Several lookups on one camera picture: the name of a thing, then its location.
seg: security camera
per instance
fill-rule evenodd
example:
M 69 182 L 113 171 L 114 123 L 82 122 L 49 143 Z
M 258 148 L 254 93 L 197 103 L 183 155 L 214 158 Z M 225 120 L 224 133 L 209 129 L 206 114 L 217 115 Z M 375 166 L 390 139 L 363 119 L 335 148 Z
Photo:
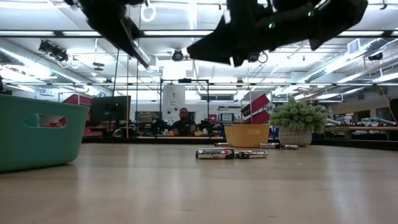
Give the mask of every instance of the security camera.
M 184 59 L 184 54 L 182 53 L 181 49 L 175 49 L 172 55 L 172 60 L 174 62 L 181 62 Z

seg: basket handle hole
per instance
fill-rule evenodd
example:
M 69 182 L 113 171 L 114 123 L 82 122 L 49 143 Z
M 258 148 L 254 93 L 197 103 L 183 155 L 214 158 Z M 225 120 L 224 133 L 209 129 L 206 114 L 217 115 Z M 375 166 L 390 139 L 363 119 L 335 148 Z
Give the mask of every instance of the basket handle hole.
M 24 116 L 24 124 L 30 128 L 63 128 L 67 119 L 62 115 L 34 113 Z

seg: computer monitor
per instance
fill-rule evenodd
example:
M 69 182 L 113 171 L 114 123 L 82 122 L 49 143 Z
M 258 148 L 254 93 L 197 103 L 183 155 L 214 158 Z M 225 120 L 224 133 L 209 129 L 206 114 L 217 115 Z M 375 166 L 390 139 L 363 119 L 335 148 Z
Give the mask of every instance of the computer monitor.
M 93 98 L 90 121 L 127 121 L 130 117 L 130 101 L 131 96 Z

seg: ceiling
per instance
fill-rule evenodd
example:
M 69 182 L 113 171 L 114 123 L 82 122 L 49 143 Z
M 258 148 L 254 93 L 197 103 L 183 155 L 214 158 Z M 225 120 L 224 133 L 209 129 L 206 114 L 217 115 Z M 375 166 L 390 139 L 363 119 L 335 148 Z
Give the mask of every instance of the ceiling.
M 151 1 L 151 6 L 155 7 L 156 14 L 150 22 L 144 22 L 141 19 L 142 16 L 146 18 L 151 16 L 151 9 L 145 9 L 143 15 L 141 14 L 141 10 L 145 8 L 145 5 L 130 7 L 128 11 L 132 20 L 142 30 L 214 29 L 225 10 L 225 5 L 219 10 L 218 2 L 218 0 L 196 0 L 196 4 L 193 4 L 191 0 L 153 0 Z M 398 19 L 396 19 L 396 13 L 398 11 L 395 8 L 398 1 L 387 1 L 390 6 L 385 10 L 379 10 L 381 2 L 370 0 L 370 6 L 363 20 L 350 30 L 388 30 L 397 28 Z M 0 21 L 2 21 L 0 30 L 91 30 L 85 21 L 85 15 L 80 10 L 71 9 L 61 0 L 0 1 Z M 41 38 L 6 39 L 7 42 L 11 43 L 11 46 L 16 45 L 26 50 L 29 54 L 42 57 L 42 59 L 38 59 L 37 63 L 45 60 L 57 66 L 52 57 L 42 55 L 38 51 L 41 40 Z M 104 82 L 107 78 L 114 80 L 115 72 L 116 82 L 126 83 L 127 76 L 129 77 L 129 83 L 159 82 L 160 72 L 148 72 L 140 69 L 135 59 L 129 60 L 124 52 L 120 52 L 118 56 L 118 50 L 104 39 L 98 39 L 97 45 L 96 39 L 57 38 L 46 40 L 66 49 L 70 58 L 74 57 L 79 61 L 74 62 L 73 66 L 69 65 L 70 62 L 58 65 L 57 69 L 67 70 L 68 74 L 77 75 L 76 78 L 81 77 L 84 80 L 83 82 Z M 175 49 L 182 49 L 183 52 L 186 52 L 186 47 L 196 40 L 188 37 L 145 38 L 138 40 L 137 43 L 146 54 L 154 55 L 158 58 L 156 65 L 163 68 L 162 75 L 165 79 L 188 77 L 209 79 L 210 82 L 216 83 L 235 83 L 237 78 L 243 78 L 244 82 L 251 83 L 282 83 L 301 82 L 300 79 L 310 74 L 311 71 L 329 64 L 336 56 L 343 54 L 347 49 L 347 44 L 354 39 L 332 39 L 316 51 L 311 51 L 306 41 L 286 45 L 276 49 L 274 52 L 268 52 L 266 63 L 245 62 L 238 68 L 218 63 L 196 61 L 195 73 L 192 61 L 177 63 L 171 61 L 170 56 Z M 381 48 L 384 54 L 383 63 L 396 57 L 396 47 L 397 44 L 394 42 Z M 103 71 L 94 71 L 93 62 L 105 64 Z M 339 79 L 369 68 L 369 65 L 373 65 L 373 63 L 364 61 L 362 57 L 355 58 L 349 63 L 341 64 L 341 66 L 334 69 L 332 75 L 327 75 L 328 78 L 323 77 L 323 82 L 335 83 Z M 158 86 L 140 85 L 139 88 L 145 91 L 152 90 L 156 93 Z M 255 90 L 269 91 L 276 88 L 281 87 L 259 86 Z M 116 89 L 125 90 L 126 87 L 117 86 Z M 232 90 L 236 89 L 236 87 L 211 86 L 210 89 L 214 91 Z M 297 89 L 290 91 L 295 91 L 296 94 L 300 93 Z

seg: teal plastic basket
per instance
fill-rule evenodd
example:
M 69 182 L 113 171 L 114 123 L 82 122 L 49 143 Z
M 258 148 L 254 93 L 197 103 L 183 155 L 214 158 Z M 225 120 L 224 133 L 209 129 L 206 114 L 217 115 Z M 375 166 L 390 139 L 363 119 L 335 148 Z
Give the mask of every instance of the teal plastic basket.
M 0 172 L 74 161 L 89 110 L 87 106 L 0 95 Z M 40 127 L 39 114 L 63 116 L 66 125 Z

